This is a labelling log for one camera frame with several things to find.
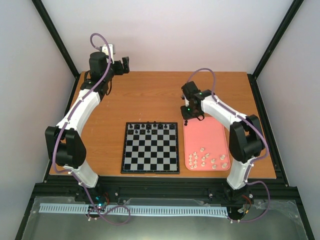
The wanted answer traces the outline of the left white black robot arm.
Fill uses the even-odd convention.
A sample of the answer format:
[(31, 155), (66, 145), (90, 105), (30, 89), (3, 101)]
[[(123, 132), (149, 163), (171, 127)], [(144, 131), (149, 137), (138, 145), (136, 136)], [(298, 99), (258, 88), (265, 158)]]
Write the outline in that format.
[(130, 72), (130, 59), (112, 60), (103, 51), (90, 54), (90, 69), (84, 74), (78, 97), (64, 118), (45, 130), (45, 140), (52, 167), (57, 173), (73, 175), (79, 185), (87, 187), (86, 195), (92, 201), (103, 198), (104, 188), (97, 184), (98, 174), (86, 160), (87, 150), (81, 139), (83, 128), (91, 113), (104, 96), (111, 92), (112, 79)]

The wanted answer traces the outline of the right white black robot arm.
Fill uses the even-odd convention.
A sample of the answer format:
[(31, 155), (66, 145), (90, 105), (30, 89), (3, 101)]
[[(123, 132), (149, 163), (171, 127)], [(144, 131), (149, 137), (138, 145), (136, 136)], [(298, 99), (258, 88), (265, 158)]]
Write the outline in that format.
[(229, 131), (229, 151), (233, 157), (230, 173), (226, 179), (233, 190), (240, 190), (248, 184), (248, 176), (254, 163), (264, 157), (261, 152), (269, 147), (259, 118), (245, 115), (221, 101), (213, 91), (201, 91), (194, 81), (187, 81), (182, 87), (182, 99), (185, 104), (180, 107), (185, 123), (192, 119), (203, 121), (210, 115)]

